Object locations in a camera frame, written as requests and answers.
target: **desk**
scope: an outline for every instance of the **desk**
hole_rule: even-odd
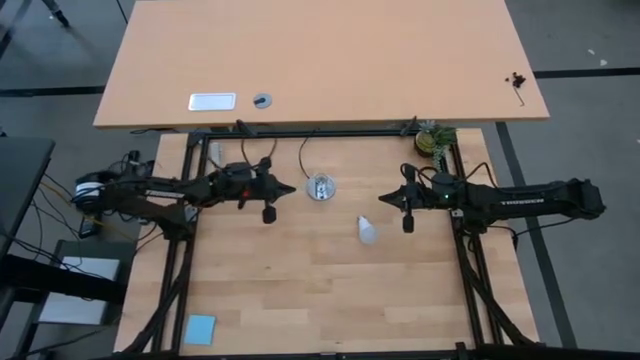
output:
[[[467,171],[489,161],[481,130],[458,134]],[[306,178],[297,159],[302,140],[280,139],[273,155],[272,173],[298,188],[276,202],[276,223],[262,223],[257,202],[242,211],[225,203],[202,212],[186,314],[211,314],[218,321],[214,346],[183,345],[182,354],[440,350],[457,341],[470,344],[448,213],[418,212],[415,232],[403,234],[401,213],[377,200],[403,183],[401,163],[427,162],[415,154],[412,139],[311,138],[304,148],[305,168],[330,174],[338,184],[327,202],[312,201],[303,191]],[[180,175],[186,141],[186,135],[161,138],[156,175]],[[247,140],[249,159],[267,154],[272,141]],[[219,142],[222,162],[242,159],[238,140]],[[473,181],[489,182],[484,170]],[[377,227],[376,244],[359,243],[358,215]],[[496,300],[536,339],[509,234],[490,229],[482,241]],[[152,242],[134,261],[116,350],[133,340],[157,304],[167,247],[166,241]],[[170,335],[166,331],[165,340]]]
[[[519,94],[505,78],[528,80]],[[191,112],[193,93],[235,93]],[[258,93],[273,103],[253,104]],[[547,119],[504,0],[139,1],[94,125]]]

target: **potted plant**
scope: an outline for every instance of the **potted plant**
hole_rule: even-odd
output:
[[[425,158],[433,158],[436,168],[440,168],[440,160],[449,145],[455,144],[456,129],[451,126],[436,124],[433,120],[420,123],[420,132],[413,143],[416,152]]]

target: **black metal frame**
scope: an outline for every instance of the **black metal frame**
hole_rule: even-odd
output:
[[[407,132],[407,135],[415,135],[417,133],[416,130],[411,129]],[[317,130],[311,133],[310,131],[271,131],[271,132],[262,132],[258,133],[256,138],[301,138],[304,139],[306,137],[371,137],[371,136],[400,136],[398,130]],[[222,140],[222,139],[242,139],[245,138],[246,134],[242,132],[221,132],[221,133],[192,133],[189,134],[189,138],[187,141],[187,149],[185,151],[184,163],[182,168],[182,179],[187,180],[189,178],[191,167],[192,167],[192,159],[194,155],[194,150],[196,145],[200,145],[200,158],[197,167],[197,176],[204,175],[205,167],[207,163],[207,154],[209,143],[213,140]],[[457,146],[452,147],[451,155],[453,157],[453,168],[455,173],[458,176],[464,176],[464,167],[462,165],[462,159],[460,157],[460,150]],[[448,169],[446,161],[443,160],[443,169]],[[476,302],[475,291],[470,283],[470,281],[464,276],[464,270],[462,268],[462,259],[464,257],[465,261],[467,259],[467,248],[464,244],[464,236],[466,235],[462,229],[461,219],[455,218],[451,215],[452,220],[452,231],[453,237],[456,246],[456,253],[458,256],[458,262],[460,264],[460,271],[463,280],[465,300],[467,305],[467,311],[469,314],[469,323],[471,326],[472,337],[475,343],[475,346],[481,346],[485,344],[484,334],[480,322],[480,314],[478,311],[478,306]],[[471,237],[470,241],[473,241],[473,246],[475,247],[475,261],[476,266],[479,269],[479,278],[482,283],[482,286],[489,292],[491,295],[491,283],[489,281],[487,264],[484,258],[484,253],[482,251],[482,244],[479,241],[477,236]],[[193,251],[195,247],[195,239],[192,241],[187,241],[186,249],[183,254],[183,264],[186,263],[187,272],[191,271],[191,262],[193,259]],[[173,273],[175,268],[175,262],[178,255],[178,242],[170,242],[169,249],[167,251],[167,262],[165,264],[165,271],[162,280],[162,290],[160,299],[163,299],[166,295],[166,291],[168,290],[172,280]],[[171,337],[171,347],[169,352],[178,353],[180,350],[180,343],[182,338],[182,328],[184,324],[184,317],[186,312],[186,301],[188,297],[188,286],[184,286],[181,288],[178,294],[178,306],[175,315],[173,334]],[[493,341],[496,344],[503,344],[502,333],[500,331],[500,327],[498,325],[497,320],[494,315],[487,308],[487,316],[489,317],[489,326],[492,333]],[[164,321],[161,326],[159,326],[158,330],[154,334],[153,342],[152,342],[152,351],[159,352],[162,351],[162,341],[164,335]],[[385,353],[385,352],[375,352],[375,353],[343,353],[340,354],[342,359],[364,359],[364,358],[385,358],[385,359],[442,359],[442,358],[457,358],[461,349],[464,349],[464,344],[458,344],[456,350],[442,350],[442,351],[402,351],[402,352],[393,352],[393,353]],[[255,359],[268,359],[268,358],[304,358],[304,359],[316,359],[320,355],[319,354],[298,354],[298,355],[252,355],[252,356],[237,356],[238,358],[255,358]],[[226,358],[231,359],[234,356],[214,356],[207,357],[211,359],[217,358]]]

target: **wooden tabletop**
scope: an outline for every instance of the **wooden tabletop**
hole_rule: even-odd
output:
[[[194,93],[235,93],[235,108],[189,111]],[[504,0],[138,1],[94,125],[414,116],[549,117]]]
[[[458,136],[467,171],[489,161],[481,130],[461,129]],[[303,190],[306,178],[297,159],[302,140],[280,139],[273,155],[272,173],[298,188],[276,202],[276,223],[262,223],[257,202],[242,211],[236,203],[203,211],[186,314],[214,315],[217,323],[213,346],[183,345],[182,353],[442,350],[458,341],[472,346],[448,212],[419,211],[415,232],[404,234],[400,211],[377,199],[403,183],[401,163],[427,164],[411,139],[311,138],[305,168],[330,174],[338,186],[326,202],[311,200]],[[267,154],[272,141],[247,141],[249,159]],[[241,161],[239,141],[220,142],[222,162]],[[156,175],[180,174],[185,143],[186,135],[162,137]],[[488,183],[484,170],[472,180]],[[359,242],[358,215],[377,228],[374,245]],[[482,241],[497,301],[535,339],[509,234],[490,229]],[[167,241],[158,239],[136,256],[116,350],[152,314],[166,251]],[[168,340],[171,330],[165,334]]]

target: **light wood desk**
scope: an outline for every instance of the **light wood desk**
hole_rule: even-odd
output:
[[[235,93],[235,109],[191,112],[193,93]],[[258,93],[273,104],[257,109]],[[138,1],[94,125],[414,116],[549,117],[504,0]]]
[[[179,176],[186,139],[162,137],[156,175]],[[326,202],[311,200],[303,190],[306,178],[297,160],[302,140],[280,139],[273,155],[272,173],[298,188],[276,202],[276,223],[262,223],[258,202],[242,211],[234,202],[203,211],[186,314],[217,317],[214,345],[183,345],[182,353],[442,350],[457,341],[472,346],[448,213],[419,211],[415,232],[404,234],[400,211],[377,199],[403,183],[401,163],[425,164],[412,140],[311,138],[305,168],[330,174],[338,184]],[[242,160],[238,140],[220,142],[223,162]],[[481,130],[459,130],[459,144],[467,171],[489,161]],[[271,145],[272,139],[248,140],[247,155],[257,161]],[[473,181],[489,182],[484,170]],[[358,215],[377,227],[374,245],[359,242]],[[490,229],[482,241],[496,300],[536,339],[509,234]],[[133,340],[154,311],[167,245],[158,239],[135,259],[116,350]],[[168,330],[165,340],[170,337]]]

